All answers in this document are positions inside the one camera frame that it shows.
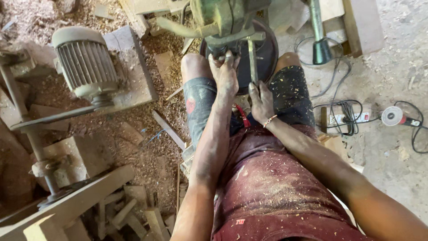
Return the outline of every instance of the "hand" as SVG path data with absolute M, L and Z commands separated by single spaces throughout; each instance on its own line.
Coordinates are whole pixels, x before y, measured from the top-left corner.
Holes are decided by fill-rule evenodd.
M 259 81 L 259 87 L 250 83 L 248 90 L 253 103 L 253 106 L 251 107 L 253 117 L 260 124 L 264 125 L 269 118 L 275 115 L 275 112 L 273 111 L 272 92 L 261 81 Z
M 238 59 L 234 61 L 230 50 L 226 52 L 224 63 L 219 60 L 214 60 L 212 54 L 208 57 L 211 72 L 214 76 L 214 80 L 217 84 L 217 90 L 219 92 L 225 91 L 233 96 L 238 92 L 239 85 L 236 77 L 236 68 L 238 67 L 240 59 L 241 58 L 238 57 Z

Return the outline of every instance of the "bracelet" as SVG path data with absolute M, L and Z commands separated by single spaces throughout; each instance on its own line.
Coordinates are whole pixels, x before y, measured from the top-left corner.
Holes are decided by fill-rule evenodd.
M 266 122 L 265 122 L 265 124 L 263 125 L 263 128 L 266 128 L 266 125 L 267 124 L 269 124 L 271 121 L 272 121 L 272 119 L 274 119 L 275 117 L 277 117 L 278 115 L 274 115 L 274 116 L 272 116 L 271 118 L 269 118 Z

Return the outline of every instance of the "leg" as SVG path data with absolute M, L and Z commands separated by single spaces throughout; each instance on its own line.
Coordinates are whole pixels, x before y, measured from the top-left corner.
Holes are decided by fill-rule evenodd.
M 187 54 L 181 60 L 187 122 L 193 146 L 196 148 L 211 113 L 217 86 L 209 62 L 202 55 Z
M 273 93 L 273 107 L 280 120 L 289 125 L 315 127 L 305 74 L 296 53 L 285 53 L 278 59 L 269 89 Z

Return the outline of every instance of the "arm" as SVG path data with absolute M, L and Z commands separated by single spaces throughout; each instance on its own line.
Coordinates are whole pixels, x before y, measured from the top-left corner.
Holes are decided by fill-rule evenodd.
M 264 124 L 274 115 L 272 93 L 261 83 L 250 85 L 253 117 Z M 412 212 L 374 187 L 333 151 L 300 131 L 272 120 L 266 128 L 300 163 L 352 211 L 361 229 L 377 240 L 426 240 L 428 227 Z
M 210 55 L 217 97 L 195 151 L 189 188 L 177 215 L 171 240 L 209 240 L 214 218 L 214 195 L 229 149 L 232 105 L 238 91 L 236 66 L 230 51 L 223 65 Z

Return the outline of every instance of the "red cloth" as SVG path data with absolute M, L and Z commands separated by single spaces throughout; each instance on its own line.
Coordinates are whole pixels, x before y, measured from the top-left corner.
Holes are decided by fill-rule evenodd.
M 311 138 L 315 130 L 295 125 Z M 372 240 L 340 203 L 268 130 L 249 127 L 230 139 L 217 184 L 212 239 Z

